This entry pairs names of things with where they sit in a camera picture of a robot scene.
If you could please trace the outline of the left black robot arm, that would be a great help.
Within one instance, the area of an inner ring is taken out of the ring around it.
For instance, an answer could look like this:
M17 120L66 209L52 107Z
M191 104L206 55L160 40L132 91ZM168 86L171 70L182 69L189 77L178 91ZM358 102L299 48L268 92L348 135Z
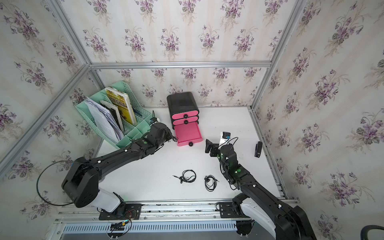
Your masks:
M154 123L148 133L125 148L98 158L75 160L62 182L62 189L77 208L91 205L121 218L127 211L125 201L117 193L101 189L99 181L126 164L153 155L170 140L178 141L165 124Z

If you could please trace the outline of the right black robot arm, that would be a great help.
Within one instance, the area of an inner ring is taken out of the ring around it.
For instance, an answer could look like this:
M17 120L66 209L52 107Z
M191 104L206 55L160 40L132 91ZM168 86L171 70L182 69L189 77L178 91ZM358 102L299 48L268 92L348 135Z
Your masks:
M219 160L227 182L241 191L232 200L234 212L251 218L275 240L315 240L317 237L306 212L291 207L271 194L237 160L234 145L227 140L214 144L206 140L205 153Z

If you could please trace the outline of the pink drawer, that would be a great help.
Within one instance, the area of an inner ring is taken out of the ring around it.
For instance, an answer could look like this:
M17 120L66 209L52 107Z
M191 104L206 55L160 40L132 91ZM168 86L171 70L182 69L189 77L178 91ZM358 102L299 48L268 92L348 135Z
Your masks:
M197 122L175 126L176 137L178 138L178 147L193 146L203 141L202 134Z
M193 116L186 119L178 119L173 121L173 126L186 125L189 123L197 122L198 120L199 120L198 116Z
M187 118L190 118L190 117L194 117L194 116L197 116L199 114L199 111L189 111L189 112L185 112L185 113L177 113L177 114L173 114L171 116L171 118L173 120L178 120L178 119L187 119Z

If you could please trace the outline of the pink top drawer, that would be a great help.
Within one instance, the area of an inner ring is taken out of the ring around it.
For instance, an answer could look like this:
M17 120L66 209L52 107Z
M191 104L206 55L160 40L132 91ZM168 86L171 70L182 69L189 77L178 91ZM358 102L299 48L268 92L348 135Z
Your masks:
M190 118L190 117L194 117L194 116L197 116L199 114L199 111L189 111L189 112L185 112L185 113L177 113L177 114L173 114L171 116L171 118L173 120L178 120L178 119L187 119L187 118Z

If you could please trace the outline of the pink bottom drawer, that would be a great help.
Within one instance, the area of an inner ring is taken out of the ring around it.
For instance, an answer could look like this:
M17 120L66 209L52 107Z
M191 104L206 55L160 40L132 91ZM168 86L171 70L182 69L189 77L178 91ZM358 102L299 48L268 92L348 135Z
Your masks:
M203 141L202 134L197 122L175 126L176 137L178 138L178 147L193 146Z

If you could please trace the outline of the black pink drawer cabinet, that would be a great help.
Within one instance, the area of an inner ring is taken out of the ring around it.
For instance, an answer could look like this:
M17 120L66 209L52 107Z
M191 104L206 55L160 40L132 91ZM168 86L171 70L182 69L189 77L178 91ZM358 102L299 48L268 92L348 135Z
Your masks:
M168 103L170 117L173 114L177 114L177 113L185 113L185 112L194 111L194 110L199 111L198 105L195 101L195 98L192 92L183 92L183 93L168 95L167 103ZM175 126L173 126L173 121L174 120L171 118L172 128L175 129Z

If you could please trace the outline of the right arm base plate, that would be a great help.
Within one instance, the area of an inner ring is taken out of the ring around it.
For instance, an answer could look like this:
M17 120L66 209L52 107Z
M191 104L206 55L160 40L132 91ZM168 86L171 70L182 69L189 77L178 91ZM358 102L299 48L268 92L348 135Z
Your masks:
M243 216L240 205L235 202L217 202L216 208L220 212L221 219L233 219Z

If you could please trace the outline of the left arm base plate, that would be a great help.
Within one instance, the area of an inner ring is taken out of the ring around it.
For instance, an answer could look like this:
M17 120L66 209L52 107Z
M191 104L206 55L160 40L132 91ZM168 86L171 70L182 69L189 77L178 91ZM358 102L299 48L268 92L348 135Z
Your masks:
M100 221L110 221L110 220L138 220L140 218L142 204L121 204L118 208L109 213L105 210L101 210L99 215Z

